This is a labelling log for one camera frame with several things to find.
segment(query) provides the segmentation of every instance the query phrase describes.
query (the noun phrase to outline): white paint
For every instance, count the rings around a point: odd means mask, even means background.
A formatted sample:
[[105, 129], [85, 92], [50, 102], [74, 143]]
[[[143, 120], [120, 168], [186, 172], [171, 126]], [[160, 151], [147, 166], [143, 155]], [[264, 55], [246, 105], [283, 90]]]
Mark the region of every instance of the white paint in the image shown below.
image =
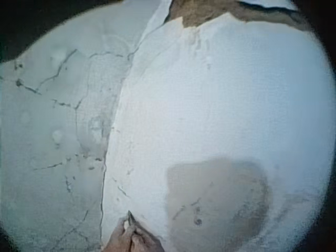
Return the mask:
[[[122, 89], [107, 154], [103, 241], [131, 210], [176, 251], [166, 212], [169, 168], [227, 157], [258, 161], [272, 190], [263, 229], [240, 250], [290, 251], [326, 190], [334, 94], [331, 68], [310, 33], [230, 14], [199, 28], [183, 28], [181, 18], [162, 26], [141, 44]], [[234, 217], [225, 210], [212, 209]], [[197, 251], [202, 240], [188, 235], [186, 251]]]

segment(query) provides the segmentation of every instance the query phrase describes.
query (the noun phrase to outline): brown stain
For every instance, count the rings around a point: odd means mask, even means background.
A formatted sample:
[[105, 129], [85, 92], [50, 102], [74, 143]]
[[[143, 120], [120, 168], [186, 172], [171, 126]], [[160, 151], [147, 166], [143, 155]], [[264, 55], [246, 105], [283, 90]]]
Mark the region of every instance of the brown stain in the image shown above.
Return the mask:
[[177, 251], [235, 251], [261, 231], [270, 204], [263, 169], [224, 158], [167, 171], [170, 239]]
[[286, 24], [299, 30], [310, 30], [306, 19], [295, 10], [240, 3], [237, 0], [173, 0], [166, 22], [183, 17], [184, 27], [199, 26], [223, 13], [239, 20]]

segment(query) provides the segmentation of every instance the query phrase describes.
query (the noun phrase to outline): crack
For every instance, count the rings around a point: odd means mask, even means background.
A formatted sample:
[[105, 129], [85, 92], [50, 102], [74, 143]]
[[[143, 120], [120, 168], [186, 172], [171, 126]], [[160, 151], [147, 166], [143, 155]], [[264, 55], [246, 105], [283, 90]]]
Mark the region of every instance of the crack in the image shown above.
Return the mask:
[[194, 205], [198, 204], [198, 203], [200, 202], [200, 200], [201, 200], [201, 197], [199, 197], [194, 203], [192, 203], [192, 204], [190, 204], [190, 205], [191, 205], [191, 206], [194, 206]]
[[127, 193], [120, 187], [120, 186], [117, 186], [118, 190], [123, 194], [125, 195], [127, 198], [131, 198], [129, 195], [127, 195]]
[[165, 25], [165, 22], [162, 23], [160, 26], [158, 26], [157, 28], [153, 29], [152, 31], [150, 31], [149, 33], [147, 33], [143, 39], [138, 43], [138, 45], [136, 46], [136, 49], [133, 51], [133, 52], [130, 52], [128, 55], [127, 55], [127, 60], [130, 61], [131, 60], [131, 56], [133, 56], [140, 48], [140, 46], [142, 45], [142, 43], [147, 40], [149, 38], [150, 35], [152, 35], [152, 33], [154, 33], [155, 31], [157, 31], [158, 29], [160, 29], [163, 25]]
[[68, 193], [71, 193], [71, 183], [69, 182], [69, 180], [68, 180], [68, 177], [67, 176], [65, 176], [65, 184], [67, 185], [67, 191], [68, 191]]
[[185, 210], [185, 205], [183, 205], [181, 208], [180, 208], [180, 210], [178, 210], [177, 212], [176, 212], [176, 214], [174, 215], [174, 217], [173, 217], [173, 221], [174, 220], [176, 220], [176, 218], [180, 215], [180, 213], [181, 212], [183, 212]]
[[114, 55], [114, 56], [116, 56], [116, 57], [121, 57], [121, 58], [124, 57], [123, 55], [121, 55], [121, 54], [116, 54], [116, 53], [114, 53], [114, 52], [112, 52], [112, 51], [105, 51], [105, 52], [102, 52], [102, 53], [98, 53], [98, 52], [96, 52], [96, 53], [90, 55], [90, 56], [89, 56], [89, 59], [91, 59], [91, 58], [93, 58], [93, 57], [97, 57], [97, 56], [108, 55], [108, 54]]
[[26, 85], [23, 84], [23, 81], [21, 79], [17, 79], [16, 82], [15, 82], [15, 85], [19, 88], [19, 87], [24, 87], [26, 90], [34, 93], [34, 94], [38, 94], [38, 95], [42, 95], [40, 92], [38, 92], [37, 90], [31, 88], [31, 87], [28, 87]]
[[55, 245], [51, 248], [50, 251], [54, 251], [54, 249], [60, 244], [60, 242], [61, 242], [65, 237], [67, 237], [68, 235], [70, 235], [70, 234], [73, 233], [73, 232], [77, 232], [77, 228], [79, 228], [80, 225], [83, 224], [83, 222], [85, 221], [85, 219], [86, 219], [86, 217], [88, 216], [88, 214], [89, 214], [89, 210], [86, 210], [85, 215], [84, 215], [84, 218], [83, 218], [83, 219], [82, 219], [82, 220], [81, 220], [81, 221], [80, 221], [74, 228], [70, 229], [70, 230], [67, 231], [61, 238], [59, 238], [59, 239], [56, 241]]
[[102, 182], [102, 186], [101, 186], [101, 201], [100, 201], [100, 213], [101, 213], [101, 218], [100, 218], [100, 223], [99, 223], [99, 231], [100, 231], [100, 240], [102, 240], [102, 235], [103, 235], [103, 228], [102, 228], [102, 223], [103, 223], [103, 217], [104, 217], [104, 210], [103, 210], [103, 199], [104, 199], [104, 186], [105, 186], [105, 178], [106, 178], [106, 170], [107, 170], [107, 166], [106, 166], [106, 154], [107, 151], [105, 151], [104, 153], [104, 171], [103, 171], [103, 182]]
[[69, 103], [59, 102], [59, 101], [56, 100], [56, 99], [52, 99], [52, 101], [54, 102], [54, 107], [55, 107], [55, 104], [57, 104], [57, 105], [59, 105], [59, 106], [63, 106], [63, 107], [67, 107], [67, 108], [71, 108], [71, 104], [69, 104]]
[[87, 244], [85, 251], [88, 251], [89, 248], [90, 248], [90, 241], [89, 241], [89, 238], [88, 238], [87, 236], [83, 235], [83, 234], [82, 234], [80, 231], [78, 231], [77, 229], [74, 230], [73, 232], [76, 233], [78, 236], [82, 237], [82, 238], [85, 240], [85, 242], [86, 242], [86, 244]]
[[55, 168], [55, 167], [58, 167], [60, 165], [63, 165], [63, 162], [60, 162], [58, 164], [53, 164], [53, 165], [50, 165], [50, 166], [47, 166], [47, 167], [42, 167], [42, 168], [35, 168], [33, 169], [33, 171], [38, 171], [38, 170], [45, 170], [45, 169], [50, 169], [50, 168]]
[[40, 84], [39, 84], [39, 86], [38, 86], [35, 90], [38, 91], [38, 90], [42, 87], [42, 85], [43, 85], [44, 83], [46, 83], [47, 81], [54, 80], [55, 78], [57, 78], [57, 77], [59, 76], [59, 74], [60, 74], [60, 72], [61, 72], [61, 70], [62, 70], [64, 64], [69, 60], [69, 58], [70, 58], [72, 55], [74, 55], [74, 53], [75, 53], [76, 51], [77, 51], [77, 49], [74, 49], [73, 51], [71, 51], [71, 52], [67, 55], [67, 57], [63, 60], [63, 62], [59, 65], [56, 74], [54, 74], [53, 76], [48, 77], [48, 78], [44, 79], [43, 81], [41, 81]]

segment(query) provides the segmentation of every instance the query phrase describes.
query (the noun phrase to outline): white plaster wall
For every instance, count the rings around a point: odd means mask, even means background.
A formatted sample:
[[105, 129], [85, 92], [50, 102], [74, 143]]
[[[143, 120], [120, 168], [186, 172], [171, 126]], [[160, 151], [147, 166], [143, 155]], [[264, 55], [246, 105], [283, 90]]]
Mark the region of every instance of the white plaster wall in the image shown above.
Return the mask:
[[158, 7], [84, 13], [0, 66], [1, 222], [21, 251], [100, 251], [111, 122], [128, 56]]
[[[330, 66], [311, 33], [230, 14], [198, 28], [183, 28], [181, 18], [165, 24], [141, 43], [122, 88], [103, 242], [131, 210], [167, 251], [290, 251], [326, 190], [335, 104]], [[264, 199], [248, 193], [261, 188]], [[260, 203], [266, 215], [245, 234], [239, 227]]]

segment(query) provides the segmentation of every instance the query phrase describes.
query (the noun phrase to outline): finger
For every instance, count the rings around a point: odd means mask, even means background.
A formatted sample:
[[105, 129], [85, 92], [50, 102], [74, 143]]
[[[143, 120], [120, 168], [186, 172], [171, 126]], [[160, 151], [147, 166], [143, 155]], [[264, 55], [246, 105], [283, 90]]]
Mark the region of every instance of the finger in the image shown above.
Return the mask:
[[129, 238], [129, 240], [131, 240], [131, 236], [133, 235], [133, 233], [135, 232], [135, 229], [136, 229], [136, 226], [132, 225], [132, 226], [129, 226], [125, 233], [122, 235], [124, 238]]
[[142, 237], [137, 234], [132, 235], [132, 242], [134, 243], [135, 247], [142, 247], [144, 245]]
[[141, 229], [141, 228], [137, 228], [136, 229], [136, 233], [141, 235], [143, 241], [146, 243], [146, 244], [153, 244], [155, 243], [155, 240], [154, 240], [154, 237], [152, 235], [150, 235], [147, 231]]
[[111, 237], [116, 238], [121, 236], [124, 233], [124, 222], [127, 220], [127, 217], [120, 218], [117, 226], [115, 227]]

